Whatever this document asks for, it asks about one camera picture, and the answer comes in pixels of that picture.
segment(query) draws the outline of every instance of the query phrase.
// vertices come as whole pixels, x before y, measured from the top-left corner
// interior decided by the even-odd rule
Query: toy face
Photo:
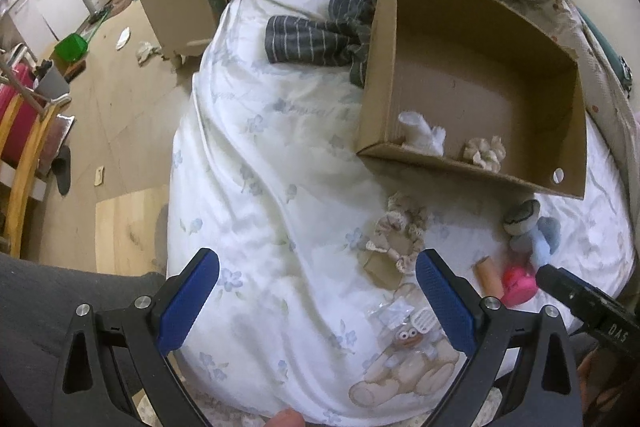
[[[423,334],[414,327],[402,328],[394,337],[394,345],[397,347],[411,348],[422,342]]]

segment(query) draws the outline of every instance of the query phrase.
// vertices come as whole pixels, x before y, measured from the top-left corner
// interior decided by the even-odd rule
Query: screw
[[[78,317],[84,317],[90,309],[91,306],[89,306],[89,304],[80,304],[78,308],[76,308],[76,315],[78,315]]]
[[[545,306],[545,313],[549,315],[549,317],[558,317],[558,315],[560,314],[558,308],[552,306],[551,304]]]
[[[502,306],[502,303],[495,297],[485,297],[482,302],[484,302],[485,307],[490,310],[498,310],[500,306]]]
[[[141,297],[138,297],[136,299],[136,301],[134,302],[136,308],[143,310],[145,308],[149,308],[149,304],[151,304],[151,297],[149,297],[148,295],[143,295]]]

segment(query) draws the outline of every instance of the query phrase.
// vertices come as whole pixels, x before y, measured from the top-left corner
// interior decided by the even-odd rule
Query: white cabinet
[[[10,16],[25,44],[39,59],[56,42],[34,0],[18,0],[4,15]]]
[[[62,40],[89,16],[83,0],[34,0],[54,35]]]

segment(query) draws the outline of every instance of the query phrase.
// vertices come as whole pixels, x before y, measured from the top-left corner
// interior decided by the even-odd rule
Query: finger
[[[264,427],[305,427],[305,419],[298,411],[285,409],[271,418]]]
[[[589,376],[589,372],[591,371],[591,363],[593,362],[593,357],[598,352],[597,349],[591,351],[578,366],[578,376],[582,378],[587,378]]]

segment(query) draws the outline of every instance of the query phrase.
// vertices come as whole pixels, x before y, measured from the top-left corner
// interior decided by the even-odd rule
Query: wooden floor
[[[126,27],[129,42],[116,51]],[[174,134],[190,103],[199,60],[190,58],[177,73],[158,56],[139,67],[141,41],[158,44],[140,2],[105,21],[91,40],[86,70],[71,82],[73,100],[63,111],[76,116],[66,140],[71,190],[60,196],[50,176],[45,200],[30,201],[24,259],[95,271],[96,204],[168,184]],[[94,187],[100,166],[104,183]]]
[[[169,187],[139,190],[95,206],[95,266],[99,273],[166,273]]]

